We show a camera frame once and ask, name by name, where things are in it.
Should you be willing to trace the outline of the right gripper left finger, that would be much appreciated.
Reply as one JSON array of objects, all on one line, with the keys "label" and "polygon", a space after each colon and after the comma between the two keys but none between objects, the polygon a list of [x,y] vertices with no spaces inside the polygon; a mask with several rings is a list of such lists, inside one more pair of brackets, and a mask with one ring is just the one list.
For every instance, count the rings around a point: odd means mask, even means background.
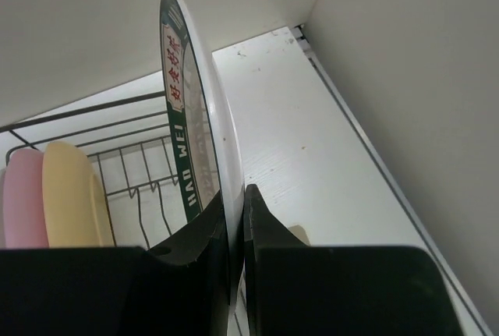
[{"label": "right gripper left finger", "polygon": [[151,249],[4,249],[4,335],[224,335],[228,243],[220,195]]}]

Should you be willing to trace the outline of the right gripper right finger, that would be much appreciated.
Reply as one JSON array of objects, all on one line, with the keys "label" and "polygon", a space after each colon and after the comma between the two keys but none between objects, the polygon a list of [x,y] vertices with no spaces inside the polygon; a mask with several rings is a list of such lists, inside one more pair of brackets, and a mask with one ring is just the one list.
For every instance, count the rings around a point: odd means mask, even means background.
[{"label": "right gripper right finger", "polygon": [[252,335],[461,335],[430,255],[414,246],[308,246],[254,184],[243,206]]}]

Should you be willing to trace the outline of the green rimmed lettered plate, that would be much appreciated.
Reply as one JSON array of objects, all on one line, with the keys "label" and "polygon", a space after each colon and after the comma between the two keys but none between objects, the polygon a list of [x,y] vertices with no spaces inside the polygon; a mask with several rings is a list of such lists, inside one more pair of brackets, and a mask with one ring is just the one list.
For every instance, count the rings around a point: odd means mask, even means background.
[{"label": "green rimmed lettered plate", "polygon": [[161,0],[161,71],[172,149],[187,221],[221,208],[228,241],[228,304],[236,308],[244,176],[232,111],[213,55],[184,0]]}]

